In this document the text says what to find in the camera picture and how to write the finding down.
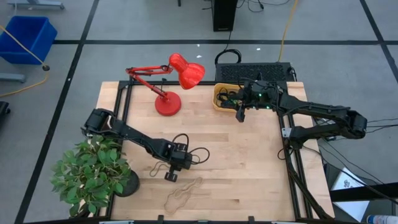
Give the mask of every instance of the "white paper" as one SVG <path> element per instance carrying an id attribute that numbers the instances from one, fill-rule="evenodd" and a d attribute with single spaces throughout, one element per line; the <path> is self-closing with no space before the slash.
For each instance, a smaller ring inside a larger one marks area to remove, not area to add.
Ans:
<path id="1" fill-rule="evenodd" d="M 343 168 L 343 171 L 355 177 L 355 179 L 359 180 L 361 183 L 364 183 L 361 179 L 355 176 L 352 172 L 350 172 L 347 168 Z M 331 188 L 331 190 L 340 190 L 347 188 L 355 188 L 355 187 L 363 187 L 363 184 L 358 183 L 358 181 L 352 179 L 347 174 L 340 172 L 338 175 L 335 184 Z M 337 207 L 341 208 L 348 215 L 351 215 L 358 222 L 361 222 L 363 215 L 369 205 L 369 201 L 356 201 L 356 202 L 333 202 Z"/>

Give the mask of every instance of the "lamp shade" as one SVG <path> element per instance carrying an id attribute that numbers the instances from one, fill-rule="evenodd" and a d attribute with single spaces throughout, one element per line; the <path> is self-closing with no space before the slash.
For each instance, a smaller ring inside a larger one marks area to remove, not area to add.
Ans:
<path id="1" fill-rule="evenodd" d="M 169 64 L 178 72 L 178 80 L 184 90 L 197 85 L 205 76 L 205 68 L 197 63 L 188 63 L 182 55 L 174 53 L 169 58 Z"/>

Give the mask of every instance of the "lamp base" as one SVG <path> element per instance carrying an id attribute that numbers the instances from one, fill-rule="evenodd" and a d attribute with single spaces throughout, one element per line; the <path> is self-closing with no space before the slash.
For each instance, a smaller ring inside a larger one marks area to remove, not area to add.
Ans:
<path id="1" fill-rule="evenodd" d="M 163 116 L 173 116 L 181 109 L 181 99 L 174 92 L 167 91 L 165 93 L 168 100 L 158 96 L 155 100 L 155 108 Z"/>

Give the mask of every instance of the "black plant pot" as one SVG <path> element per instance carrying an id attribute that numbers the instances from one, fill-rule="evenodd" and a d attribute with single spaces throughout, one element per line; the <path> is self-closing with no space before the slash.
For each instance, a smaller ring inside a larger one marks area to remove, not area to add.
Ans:
<path id="1" fill-rule="evenodd" d="M 134 194 L 139 189 L 139 178 L 134 171 L 130 171 L 130 178 L 127 181 L 127 186 L 123 187 L 123 192 L 121 194 L 115 192 L 119 197 L 128 197 Z"/>
<path id="2" fill-rule="evenodd" d="M 88 211 L 88 206 L 86 204 L 83 205 L 83 208 L 80 208 L 81 212 L 79 212 L 75 217 L 69 218 L 86 218 L 90 215 L 90 211 Z"/>

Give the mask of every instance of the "bottle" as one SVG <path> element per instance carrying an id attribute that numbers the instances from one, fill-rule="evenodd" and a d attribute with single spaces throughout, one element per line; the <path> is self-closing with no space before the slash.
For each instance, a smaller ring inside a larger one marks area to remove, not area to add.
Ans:
<path id="1" fill-rule="evenodd" d="M 398 217 L 392 215 L 369 215 L 366 221 L 373 224 L 398 224 Z"/>

